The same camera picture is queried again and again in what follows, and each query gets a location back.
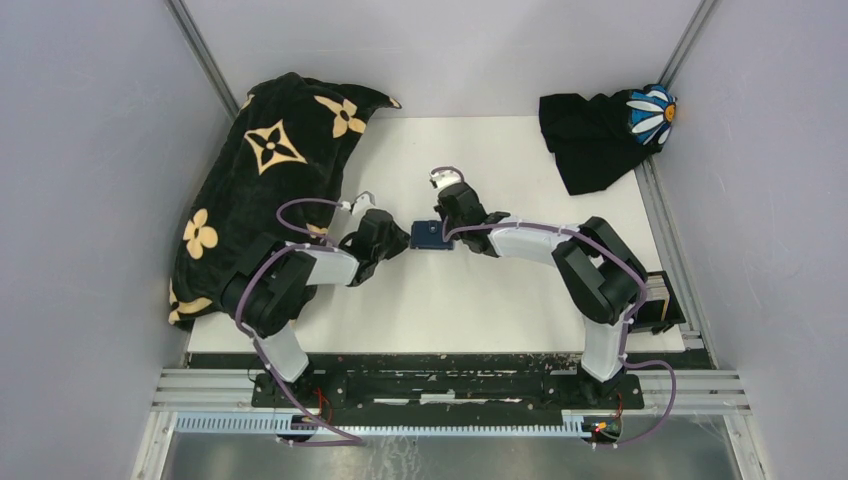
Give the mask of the blue leather card holder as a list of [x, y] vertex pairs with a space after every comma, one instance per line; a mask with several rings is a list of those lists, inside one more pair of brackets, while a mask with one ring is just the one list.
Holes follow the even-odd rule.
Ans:
[[411, 225], [409, 248], [414, 250], [451, 251], [452, 240], [444, 238], [444, 225], [439, 220], [417, 220]]

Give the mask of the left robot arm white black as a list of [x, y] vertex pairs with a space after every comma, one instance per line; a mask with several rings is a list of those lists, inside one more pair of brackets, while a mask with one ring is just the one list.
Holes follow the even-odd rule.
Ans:
[[314, 379], [309, 359], [290, 322], [308, 302], [312, 287], [356, 287], [378, 264], [408, 249], [411, 236], [381, 209], [366, 211], [338, 247], [283, 242], [259, 236], [223, 276], [216, 306], [251, 340], [263, 365], [277, 378], [276, 392], [291, 406], [307, 404]]

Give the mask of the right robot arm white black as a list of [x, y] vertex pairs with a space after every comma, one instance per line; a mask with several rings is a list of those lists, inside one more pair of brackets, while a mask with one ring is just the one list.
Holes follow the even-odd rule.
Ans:
[[635, 254], [601, 217], [574, 226], [528, 222], [487, 212], [462, 180], [431, 184], [446, 239], [459, 240], [476, 254], [527, 260], [559, 272], [584, 321], [578, 396], [591, 408], [606, 406], [627, 369], [629, 325], [647, 299], [647, 273]]

